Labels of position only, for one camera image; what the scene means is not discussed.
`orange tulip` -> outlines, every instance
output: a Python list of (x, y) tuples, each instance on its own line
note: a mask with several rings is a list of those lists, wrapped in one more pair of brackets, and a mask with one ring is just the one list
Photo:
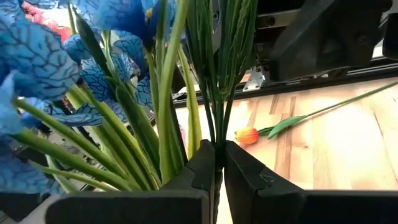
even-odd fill
[(243, 128), (235, 131), (235, 140), (244, 144), (253, 144), (259, 139), (259, 133), (255, 128)]

